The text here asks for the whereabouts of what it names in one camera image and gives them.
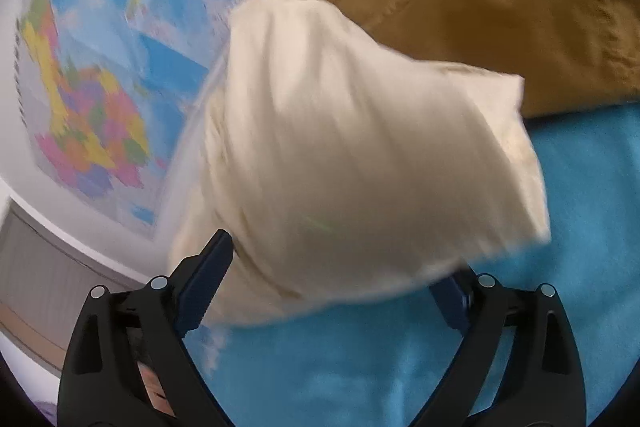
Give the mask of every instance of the blue fabric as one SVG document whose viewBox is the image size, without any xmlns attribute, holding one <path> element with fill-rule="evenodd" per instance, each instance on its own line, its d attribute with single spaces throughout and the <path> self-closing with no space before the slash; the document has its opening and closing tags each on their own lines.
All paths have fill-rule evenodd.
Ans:
<svg viewBox="0 0 640 427">
<path fill-rule="evenodd" d="M 510 287 L 558 288 L 591 421 L 640 357 L 640 105 L 546 121 L 530 133 L 552 242 L 474 269 Z M 221 335 L 200 327 L 186 344 L 238 427 L 406 427 L 460 343 L 427 290 Z M 476 410 L 491 403 L 509 340 Z"/>
</svg>

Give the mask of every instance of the cream garment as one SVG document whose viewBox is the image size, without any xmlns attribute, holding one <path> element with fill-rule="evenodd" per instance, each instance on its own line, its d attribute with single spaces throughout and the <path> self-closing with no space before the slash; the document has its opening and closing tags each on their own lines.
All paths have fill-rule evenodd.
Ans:
<svg viewBox="0 0 640 427">
<path fill-rule="evenodd" d="M 521 96 L 519 76 L 412 60 L 325 1 L 248 0 L 170 269 L 229 231 L 236 256 L 205 320 L 254 324 L 546 241 Z"/>
</svg>

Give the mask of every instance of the map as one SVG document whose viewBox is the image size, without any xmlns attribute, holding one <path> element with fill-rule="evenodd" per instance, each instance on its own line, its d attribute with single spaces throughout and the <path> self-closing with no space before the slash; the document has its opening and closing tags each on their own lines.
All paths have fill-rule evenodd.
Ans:
<svg viewBox="0 0 640 427">
<path fill-rule="evenodd" d="M 38 167 L 151 237 L 180 137 L 241 0 L 24 0 L 21 111 Z"/>
</svg>

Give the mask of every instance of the white wall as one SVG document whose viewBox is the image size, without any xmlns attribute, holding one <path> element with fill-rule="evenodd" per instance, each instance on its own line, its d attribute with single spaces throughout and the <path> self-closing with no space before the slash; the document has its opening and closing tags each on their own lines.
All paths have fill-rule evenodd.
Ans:
<svg viewBox="0 0 640 427">
<path fill-rule="evenodd" d="M 58 377 L 31 360 L 1 332 L 0 353 L 32 402 L 58 402 Z"/>
<path fill-rule="evenodd" d="M 146 282 L 149 277 L 165 271 L 166 254 L 184 211 L 188 187 L 196 176 L 202 127 L 194 131 L 181 163 L 176 165 L 179 175 L 168 192 L 168 204 L 159 217 L 154 240 L 129 232 L 81 203 L 35 166 L 20 121 L 13 81 L 14 28 L 20 1 L 0 0 L 0 206 L 1 198 L 11 195 L 73 247 L 133 279 Z"/>
</svg>

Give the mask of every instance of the silver screw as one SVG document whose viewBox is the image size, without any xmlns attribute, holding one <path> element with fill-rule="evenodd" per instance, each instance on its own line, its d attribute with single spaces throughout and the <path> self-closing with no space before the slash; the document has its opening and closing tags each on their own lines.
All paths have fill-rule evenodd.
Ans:
<svg viewBox="0 0 640 427">
<path fill-rule="evenodd" d="M 483 273 L 480 277 L 478 277 L 478 282 L 485 288 L 493 288 L 495 286 L 495 279 L 488 273 Z"/>
<path fill-rule="evenodd" d="M 155 277 L 151 281 L 151 288 L 153 288 L 154 290 L 161 290 L 168 284 L 168 282 L 169 280 L 162 275 L 160 277 Z"/>
<path fill-rule="evenodd" d="M 104 286 L 96 286 L 95 288 L 93 288 L 91 290 L 90 295 L 94 299 L 99 299 L 100 297 L 102 297 L 104 295 Z"/>
<path fill-rule="evenodd" d="M 540 291 L 542 295 L 546 295 L 547 297 L 553 297 L 556 294 L 556 289 L 550 284 L 543 284 L 540 286 Z"/>
</svg>

